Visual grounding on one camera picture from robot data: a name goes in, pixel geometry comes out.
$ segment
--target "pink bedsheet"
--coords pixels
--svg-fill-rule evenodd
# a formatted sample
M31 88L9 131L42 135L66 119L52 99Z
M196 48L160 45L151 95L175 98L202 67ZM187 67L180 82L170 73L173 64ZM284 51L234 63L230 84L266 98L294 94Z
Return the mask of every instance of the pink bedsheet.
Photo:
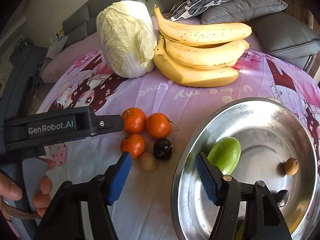
M320 90L313 79L289 63L250 49L235 68L240 74L230 85L191 88L172 82L156 68L136 79L119 77L97 51L78 60L52 88L38 113L92 106L97 115L122 114L129 107L139 107L147 116L164 113L179 127L168 137L174 145L170 161L159 163L151 173L133 162L123 193L110 210L119 239L177 239L170 215L170 190L180 154L200 123L233 100L270 98L292 110L312 137L319 172ZM147 150L152 151L153 140L147 133L143 135ZM56 163L48 172L53 194L65 180L80 183L104 173L118 160L122 139L118 132L46 147L48 158ZM306 228L295 239L300 239Z

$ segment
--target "banana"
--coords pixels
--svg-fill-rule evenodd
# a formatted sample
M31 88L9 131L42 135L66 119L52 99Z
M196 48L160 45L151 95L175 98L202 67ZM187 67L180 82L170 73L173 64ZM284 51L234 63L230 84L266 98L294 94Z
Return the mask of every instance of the banana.
M233 67L237 62L238 62L238 60L235 60L234 62L231 62L231 63L230 63L230 64L228 64L227 66L229 66L229 67Z
M230 41L215 48L201 49L165 39L167 54L174 61L197 69L216 69L238 60L246 48L246 41Z
M251 27L244 23L189 25L164 19L158 7L154 7L153 11L159 30L171 41L182 44L224 43L244 39L252 32Z
M199 49L211 49L211 48L222 46L224 44L227 44L227 42L217 43L217 44L206 44L206 45L194 45L194 44L185 44L185 45L194 47L194 48L199 48Z
M154 50L153 61L157 68L172 81L188 87L220 87L234 82L239 73L231 67L213 70L200 70L183 66L172 60L166 50L164 37L160 35Z
M250 48L250 44L245 40L243 40L243 42L245 44L245 49L249 49Z

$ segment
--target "green mango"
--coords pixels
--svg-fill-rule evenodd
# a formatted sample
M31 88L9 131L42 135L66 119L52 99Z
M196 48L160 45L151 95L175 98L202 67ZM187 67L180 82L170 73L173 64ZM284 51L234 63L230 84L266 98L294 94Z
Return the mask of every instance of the green mango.
M238 164L240 154L239 141L233 137L224 137L212 147L208 160L218 166L223 175L230 175Z
M235 240L241 240L242 234L243 234L243 229L244 229L244 221L242 222L241 226L239 227L239 230L236 234Z

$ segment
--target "metal bowl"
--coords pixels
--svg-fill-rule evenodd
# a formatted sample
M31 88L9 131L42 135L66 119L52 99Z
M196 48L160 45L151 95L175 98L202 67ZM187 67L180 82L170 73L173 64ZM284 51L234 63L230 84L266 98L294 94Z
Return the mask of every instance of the metal bowl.
M264 98L231 102L209 116L182 152L174 175L171 213L180 240L208 239L219 208L210 202L195 168L195 155L208 153L225 136L238 139L241 156L232 176L254 184L263 180L271 192L289 191L280 208L292 237L304 220L316 188L316 153L300 120L285 106ZM285 175L283 163L298 160L294 176ZM245 216L245 202L239 217Z

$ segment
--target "finger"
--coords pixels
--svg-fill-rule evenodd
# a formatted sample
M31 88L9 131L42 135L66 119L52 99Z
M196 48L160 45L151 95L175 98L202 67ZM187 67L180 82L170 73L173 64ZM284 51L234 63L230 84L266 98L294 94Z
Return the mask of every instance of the finger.
M48 170L52 170L56 165L53 160L40 158L41 160L44 160L48 164Z
M0 173L0 196L12 200L19 200L22 198L21 189L3 173Z
M37 213L40 217L43 217L46 210L46 208L37 208Z
M49 194L43 194L37 192L33 197L33 204L36 208L47 208L51 202L51 197Z
M45 176L40 181L40 190L43 194L49 194L52 190L52 181L48 176Z
M7 213L7 211L5 210L5 206L4 206L4 201L2 199L2 196L0 196L0 212L2 212L4 218L8 221L11 220L11 217L9 216L9 214Z

